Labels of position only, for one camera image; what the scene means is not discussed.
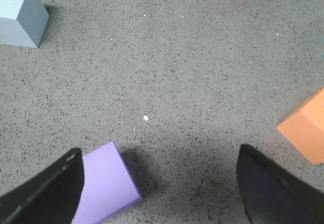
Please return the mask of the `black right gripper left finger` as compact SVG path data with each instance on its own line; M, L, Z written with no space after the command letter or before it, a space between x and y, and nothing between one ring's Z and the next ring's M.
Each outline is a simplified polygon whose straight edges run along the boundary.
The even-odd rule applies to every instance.
M1 196L1 223L72 223L84 186L80 148Z

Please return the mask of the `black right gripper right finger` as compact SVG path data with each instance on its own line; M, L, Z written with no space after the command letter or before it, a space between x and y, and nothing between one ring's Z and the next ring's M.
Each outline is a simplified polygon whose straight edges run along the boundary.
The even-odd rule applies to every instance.
M250 223L323 223L323 193L243 144L237 183Z

